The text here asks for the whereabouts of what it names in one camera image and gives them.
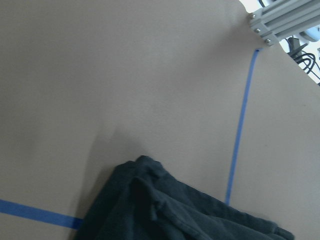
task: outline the blue tape strip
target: blue tape strip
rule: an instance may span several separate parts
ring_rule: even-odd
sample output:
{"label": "blue tape strip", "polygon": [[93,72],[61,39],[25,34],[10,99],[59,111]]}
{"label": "blue tape strip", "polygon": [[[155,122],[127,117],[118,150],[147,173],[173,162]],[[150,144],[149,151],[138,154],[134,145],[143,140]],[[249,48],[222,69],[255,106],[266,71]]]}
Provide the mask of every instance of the blue tape strip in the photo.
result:
{"label": "blue tape strip", "polygon": [[256,49],[254,51],[252,59],[251,59],[251,63],[250,63],[248,77],[246,79],[246,85],[245,85],[245,90],[244,90],[244,96],[243,96],[243,101],[242,101],[242,107],[241,107],[241,113],[240,113],[240,118],[239,118],[239,123],[238,123],[238,129],[237,129],[237,132],[236,132],[235,143],[234,143],[234,148],[233,148],[232,162],[231,162],[230,173],[229,173],[229,180],[228,180],[227,190],[226,190],[226,194],[225,194],[225,201],[224,202],[227,205],[230,204],[231,191],[232,191],[235,172],[236,172],[239,145],[240,145],[242,129],[243,129],[243,126],[244,126],[244,120],[245,120],[248,96],[249,96],[249,91],[250,91],[250,86],[251,86],[251,80],[252,80],[252,76],[253,76],[253,73],[254,73],[254,69],[255,69],[255,64],[256,64],[258,53],[260,51],[262,51],[262,50],[263,50],[262,48],[258,48],[258,49]]}
{"label": "blue tape strip", "polygon": [[83,220],[77,217],[67,216],[52,211],[42,210],[31,206],[26,206],[11,201],[0,199],[0,213],[14,215],[25,219],[44,222],[47,224],[59,225],[66,228],[80,228]]}

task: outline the black fabric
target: black fabric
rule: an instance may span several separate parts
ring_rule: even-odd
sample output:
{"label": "black fabric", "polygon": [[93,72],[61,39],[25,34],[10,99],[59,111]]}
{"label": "black fabric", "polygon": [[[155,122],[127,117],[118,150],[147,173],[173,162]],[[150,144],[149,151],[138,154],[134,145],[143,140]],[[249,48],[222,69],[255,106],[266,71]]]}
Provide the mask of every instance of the black fabric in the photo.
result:
{"label": "black fabric", "polygon": [[113,171],[74,240],[293,240],[274,222],[235,210],[147,156]]}

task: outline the blue line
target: blue line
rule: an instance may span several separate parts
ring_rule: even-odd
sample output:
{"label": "blue line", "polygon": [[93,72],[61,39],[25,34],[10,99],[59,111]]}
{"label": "blue line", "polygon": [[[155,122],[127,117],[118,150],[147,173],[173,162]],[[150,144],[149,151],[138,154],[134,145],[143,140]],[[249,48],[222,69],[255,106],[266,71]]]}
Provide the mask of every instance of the blue line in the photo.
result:
{"label": "blue line", "polygon": [[238,123],[238,129],[236,132],[236,137],[235,137],[235,142],[234,142],[234,148],[233,148],[233,154],[232,154],[232,162],[230,166],[230,173],[229,173],[229,180],[228,180],[228,185],[227,185],[227,190],[225,194],[225,204],[229,205],[230,204],[230,197],[231,197],[231,191],[234,183],[234,177],[235,177],[235,171],[236,171],[236,165],[237,165],[237,158],[238,158],[238,152],[239,152],[239,145],[240,145],[240,139],[241,139],[241,134],[242,134],[242,129],[244,126],[244,120],[245,120],[245,114],[246,114],[246,108],[247,108],[247,102],[248,102],[248,96],[249,96],[249,91],[250,91],[250,85],[251,85],[251,80],[252,76],[254,73],[255,69],[255,64],[257,60],[258,53],[262,51],[262,48],[258,48],[254,51],[250,63],[250,68],[249,68],[249,73],[248,77],[246,79],[246,85],[245,85],[245,90],[244,90],[244,96],[243,96],[243,101],[242,101],[242,107],[241,107],[241,113],[240,113],[240,118],[239,118],[239,123]]}
{"label": "blue line", "polygon": [[0,213],[78,230],[83,220],[0,199]]}

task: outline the gray metal object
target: gray metal object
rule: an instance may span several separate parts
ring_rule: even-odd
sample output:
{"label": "gray metal object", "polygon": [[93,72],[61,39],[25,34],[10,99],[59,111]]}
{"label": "gray metal object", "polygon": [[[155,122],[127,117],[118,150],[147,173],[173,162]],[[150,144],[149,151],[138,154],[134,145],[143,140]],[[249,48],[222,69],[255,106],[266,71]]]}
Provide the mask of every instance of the gray metal object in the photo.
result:
{"label": "gray metal object", "polygon": [[320,0],[278,0],[249,16],[250,28],[271,46],[320,25]]}

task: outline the bolt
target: bolt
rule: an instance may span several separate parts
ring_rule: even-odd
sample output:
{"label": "bolt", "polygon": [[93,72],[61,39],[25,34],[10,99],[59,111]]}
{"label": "bolt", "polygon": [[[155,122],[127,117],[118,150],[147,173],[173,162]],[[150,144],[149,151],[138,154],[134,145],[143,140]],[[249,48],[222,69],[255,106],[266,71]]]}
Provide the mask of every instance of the bolt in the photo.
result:
{"label": "bolt", "polygon": [[251,20],[253,20],[256,18],[257,15],[255,15],[254,13],[250,13],[249,16],[250,16]]}

